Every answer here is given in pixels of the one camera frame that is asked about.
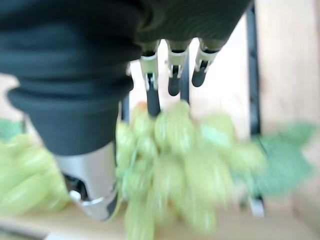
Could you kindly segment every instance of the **robotic hand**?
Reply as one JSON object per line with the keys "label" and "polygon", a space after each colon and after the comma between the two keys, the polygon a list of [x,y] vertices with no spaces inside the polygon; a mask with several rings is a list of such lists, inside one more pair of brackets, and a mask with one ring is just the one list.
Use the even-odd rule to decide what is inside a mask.
{"label": "robotic hand", "polygon": [[158,106],[149,112],[156,115],[159,40],[168,42],[174,96],[190,40],[202,39],[192,80],[200,86],[250,2],[0,1],[0,73],[20,83],[8,98],[28,114],[55,155],[70,197],[89,216],[107,220],[119,201],[115,130],[119,101],[133,88],[128,62],[142,49],[148,104]]}

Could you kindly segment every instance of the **green leaf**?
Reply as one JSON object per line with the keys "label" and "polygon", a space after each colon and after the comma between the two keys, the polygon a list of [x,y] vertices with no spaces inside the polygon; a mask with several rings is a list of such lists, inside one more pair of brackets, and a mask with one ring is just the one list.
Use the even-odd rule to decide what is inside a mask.
{"label": "green leaf", "polygon": [[291,193],[312,171],[312,165],[295,145],[279,136],[260,137],[259,145],[267,158],[267,167],[261,174],[243,179],[253,195],[280,196]]}
{"label": "green leaf", "polygon": [[308,144],[316,134],[318,126],[309,122],[296,122],[286,126],[279,132],[281,139],[298,148]]}
{"label": "green leaf", "polygon": [[24,132],[23,123],[21,121],[11,121],[9,119],[0,118],[0,140],[4,142],[10,141],[14,136]]}

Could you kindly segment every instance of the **grape cluster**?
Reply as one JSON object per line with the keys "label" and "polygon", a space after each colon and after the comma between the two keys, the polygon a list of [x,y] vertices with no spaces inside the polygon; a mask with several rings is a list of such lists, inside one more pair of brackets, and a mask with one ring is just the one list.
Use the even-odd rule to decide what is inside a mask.
{"label": "grape cluster", "polygon": [[116,176],[128,201],[128,240],[152,240],[155,229],[183,221],[203,234],[216,229],[215,208],[233,199],[232,173],[256,174],[266,159],[253,142],[238,142],[229,115],[198,123],[180,101],[157,118],[140,102],[116,129]]}
{"label": "grape cluster", "polygon": [[1,215],[59,211],[69,202],[53,156],[25,134],[0,142],[0,196]]}

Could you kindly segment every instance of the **green grape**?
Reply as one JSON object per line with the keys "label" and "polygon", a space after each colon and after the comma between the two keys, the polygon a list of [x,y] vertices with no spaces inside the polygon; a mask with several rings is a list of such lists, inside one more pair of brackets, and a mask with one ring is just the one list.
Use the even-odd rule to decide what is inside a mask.
{"label": "green grape", "polygon": [[0,196],[4,196],[30,175],[18,167],[10,165],[0,166]]}
{"label": "green grape", "polygon": [[213,209],[206,207],[197,198],[187,193],[180,202],[183,220],[201,234],[211,234],[216,230],[217,220]]}
{"label": "green grape", "polygon": [[146,101],[140,101],[138,102],[133,110],[132,110],[132,114],[130,115],[130,124],[133,125],[134,121],[136,120],[136,118],[142,114],[148,111],[148,105]]}
{"label": "green grape", "polygon": [[130,126],[120,121],[116,124],[115,139],[117,147],[120,147],[121,151],[131,154],[136,148],[136,138]]}
{"label": "green grape", "polygon": [[180,100],[173,105],[169,112],[171,114],[174,113],[188,116],[188,114],[190,113],[190,106],[185,100]]}
{"label": "green grape", "polygon": [[155,120],[154,139],[156,144],[162,151],[166,151],[169,147],[166,127],[167,114],[165,112],[161,112]]}
{"label": "green grape", "polygon": [[185,187],[184,189],[181,189],[180,191],[177,191],[169,196],[170,206],[175,213],[181,212],[181,203],[185,199],[185,194],[187,190],[189,189]]}
{"label": "green grape", "polygon": [[154,216],[142,201],[131,200],[124,216],[127,240],[153,240],[155,235]]}
{"label": "green grape", "polygon": [[199,124],[202,136],[223,150],[231,148],[236,142],[236,130],[231,117],[224,113],[215,113]]}
{"label": "green grape", "polygon": [[122,180],[123,177],[125,176],[128,168],[127,167],[122,167],[122,166],[117,166],[115,168],[115,176],[119,179]]}
{"label": "green grape", "polygon": [[41,203],[48,192],[46,179],[41,175],[33,175],[1,196],[0,213],[23,214]]}
{"label": "green grape", "polygon": [[58,171],[50,171],[43,175],[46,178],[48,194],[39,204],[46,212],[58,212],[70,202],[68,190],[62,175]]}
{"label": "green grape", "polygon": [[148,160],[148,158],[139,157],[135,161],[134,169],[142,174],[149,174],[152,171],[153,162],[152,160]]}
{"label": "green grape", "polygon": [[138,138],[137,151],[144,158],[156,159],[158,157],[157,145],[149,135],[142,135]]}
{"label": "green grape", "polygon": [[169,207],[169,199],[154,188],[147,195],[146,206],[152,210],[158,226],[166,227],[177,220],[175,211]]}
{"label": "green grape", "polygon": [[153,165],[153,186],[160,194],[168,196],[184,189],[184,169],[172,156],[162,156]]}
{"label": "green grape", "polygon": [[166,121],[166,136],[171,151],[184,156],[196,144],[196,128],[194,123],[181,111],[168,114]]}
{"label": "green grape", "polygon": [[122,192],[129,199],[143,198],[151,186],[150,178],[143,172],[131,170],[123,177]]}
{"label": "green grape", "polygon": [[225,156],[227,164],[237,174],[256,174],[266,167],[266,157],[253,142],[240,143],[230,149]]}
{"label": "green grape", "polygon": [[188,186],[204,203],[225,204],[231,200],[233,180],[216,151],[194,151],[186,157],[184,167]]}
{"label": "green grape", "polygon": [[152,136],[155,129],[155,122],[155,119],[149,115],[147,110],[141,112],[141,114],[135,118],[132,125],[134,135],[136,137],[143,135]]}
{"label": "green grape", "polygon": [[36,146],[25,149],[15,161],[20,168],[31,174],[45,173],[55,164],[50,152]]}
{"label": "green grape", "polygon": [[120,168],[128,168],[132,158],[132,152],[124,150],[124,147],[117,147],[116,165]]}
{"label": "green grape", "polygon": [[32,141],[27,134],[19,134],[13,137],[7,144],[14,157],[21,154],[25,149],[32,145]]}
{"label": "green grape", "polygon": [[14,152],[4,142],[0,141],[0,165],[12,166],[14,163]]}

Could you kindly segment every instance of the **metal joint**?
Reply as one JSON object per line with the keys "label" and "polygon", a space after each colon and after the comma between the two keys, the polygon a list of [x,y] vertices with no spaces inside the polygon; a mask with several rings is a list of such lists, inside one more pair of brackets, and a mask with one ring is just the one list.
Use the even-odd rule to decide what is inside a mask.
{"label": "metal joint", "polygon": [[173,52],[170,48],[168,49],[169,78],[173,78],[174,74],[178,79],[181,78],[187,55],[188,48],[183,52]]}
{"label": "metal joint", "polygon": [[92,218],[100,221],[110,218],[118,196],[114,143],[87,154],[56,155],[55,160],[71,199]]}
{"label": "metal joint", "polygon": [[145,89],[158,89],[158,53],[155,52],[152,56],[141,56],[140,65],[142,76],[145,84]]}
{"label": "metal joint", "polygon": [[204,68],[204,73],[207,73],[209,66],[214,62],[218,51],[213,53],[207,53],[202,50],[201,47],[198,48],[198,52],[195,58],[195,67],[194,70],[199,72],[201,68]]}
{"label": "metal joint", "polygon": [[128,62],[128,64],[126,65],[125,74],[128,77],[131,77],[131,65],[130,65],[130,62]]}

